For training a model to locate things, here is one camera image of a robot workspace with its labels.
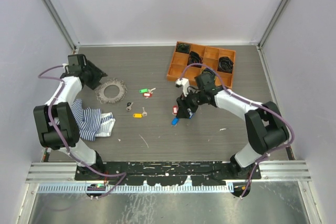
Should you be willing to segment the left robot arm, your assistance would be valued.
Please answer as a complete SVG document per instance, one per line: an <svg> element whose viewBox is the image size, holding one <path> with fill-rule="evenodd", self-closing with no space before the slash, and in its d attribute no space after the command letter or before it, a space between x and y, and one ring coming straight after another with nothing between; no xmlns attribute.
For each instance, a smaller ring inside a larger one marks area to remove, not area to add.
<svg viewBox="0 0 336 224"><path fill-rule="evenodd" d="M80 173L99 180L105 174L104 164L85 141L95 140L105 119L101 110L84 109L76 97L83 87L97 88L106 73L83 54L69 55L67 64L61 67L64 73L56 79L57 90L33 110L40 144L68 155L76 161Z"/></svg>

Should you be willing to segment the large metal disc keyring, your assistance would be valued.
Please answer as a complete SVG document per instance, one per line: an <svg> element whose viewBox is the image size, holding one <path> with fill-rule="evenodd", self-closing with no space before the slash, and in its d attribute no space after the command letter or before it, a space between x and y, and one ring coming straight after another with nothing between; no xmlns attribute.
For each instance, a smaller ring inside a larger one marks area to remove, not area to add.
<svg viewBox="0 0 336 224"><path fill-rule="evenodd" d="M115 104L123 100L127 87L122 80L112 79L104 82L95 89L97 100L102 104Z"/></svg>

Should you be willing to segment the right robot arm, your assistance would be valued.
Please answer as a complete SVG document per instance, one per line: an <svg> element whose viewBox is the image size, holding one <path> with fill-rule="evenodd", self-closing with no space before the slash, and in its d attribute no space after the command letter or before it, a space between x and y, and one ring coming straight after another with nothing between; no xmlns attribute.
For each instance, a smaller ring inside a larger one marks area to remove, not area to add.
<svg viewBox="0 0 336 224"><path fill-rule="evenodd" d="M248 142L230 158L228 165L233 177L245 177L257 161L289 140L287 126L273 102L259 103L237 95L224 86L216 85L209 73L203 73L195 80L196 87L190 86L187 78L175 82L177 87L182 88L182 94L176 100L178 119L189 119L200 105L208 104L226 110L245 122Z"/></svg>

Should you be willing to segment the key with yellow tag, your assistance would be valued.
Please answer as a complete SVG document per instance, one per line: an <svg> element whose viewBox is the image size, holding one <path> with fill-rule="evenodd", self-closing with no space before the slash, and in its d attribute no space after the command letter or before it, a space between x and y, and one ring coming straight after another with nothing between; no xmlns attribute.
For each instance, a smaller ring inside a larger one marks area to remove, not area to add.
<svg viewBox="0 0 336 224"><path fill-rule="evenodd" d="M140 119L140 118L146 117L147 115L148 115L148 113L146 112L145 107L143 107L142 112L141 113L134 113L133 117L136 118L136 119Z"/></svg>

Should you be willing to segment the silver key with blue tag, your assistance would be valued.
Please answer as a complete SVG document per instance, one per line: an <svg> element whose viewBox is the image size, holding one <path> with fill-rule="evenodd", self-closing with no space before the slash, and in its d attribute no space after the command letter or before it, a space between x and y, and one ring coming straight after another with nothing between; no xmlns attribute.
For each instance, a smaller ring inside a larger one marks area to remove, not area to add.
<svg viewBox="0 0 336 224"><path fill-rule="evenodd" d="M178 118L174 118L173 120L172 120L172 126L176 126L177 124L178 124L178 122L179 122L179 119Z"/></svg>

